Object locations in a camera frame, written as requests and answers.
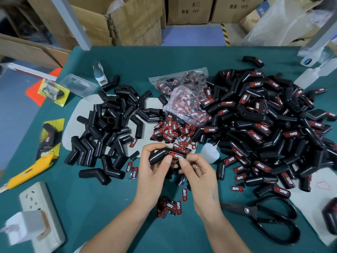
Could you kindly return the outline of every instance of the blue floor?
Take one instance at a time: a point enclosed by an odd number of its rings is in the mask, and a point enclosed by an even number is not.
[[[162,40],[162,46],[225,46],[220,25],[168,26],[162,29]],[[22,61],[14,63],[45,73],[51,71]],[[38,80],[10,69],[0,76],[0,170],[6,168],[39,110],[25,94]]]

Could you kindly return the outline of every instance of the person's right hand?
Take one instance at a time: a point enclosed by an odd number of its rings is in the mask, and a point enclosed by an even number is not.
[[[188,154],[186,159],[181,157],[179,164],[179,173],[184,173],[189,181],[200,218],[205,222],[222,215],[215,170],[199,153]]]

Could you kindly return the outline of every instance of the person's left hand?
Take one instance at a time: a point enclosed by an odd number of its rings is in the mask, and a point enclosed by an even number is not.
[[[138,186],[133,203],[137,209],[148,214],[157,204],[163,188],[164,179],[170,166],[177,168],[176,161],[172,162],[172,156],[167,155],[162,162],[151,165],[149,156],[154,150],[167,147],[163,143],[148,144],[143,147],[138,170]]]

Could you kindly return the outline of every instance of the power outlet socket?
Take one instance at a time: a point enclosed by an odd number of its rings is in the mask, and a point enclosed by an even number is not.
[[[32,239],[32,243],[35,253],[52,253],[64,243],[65,236],[45,183],[40,181],[33,184],[20,193],[19,199],[23,211],[38,209],[46,214],[50,229]]]

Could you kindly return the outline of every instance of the red drawing on paper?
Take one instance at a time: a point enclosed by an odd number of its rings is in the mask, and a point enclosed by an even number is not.
[[[331,191],[330,185],[329,185],[325,180],[322,180],[322,181],[320,181],[320,182],[317,182],[317,183],[316,183],[316,187],[318,187],[318,188],[320,188],[320,189],[323,189],[323,190]]]

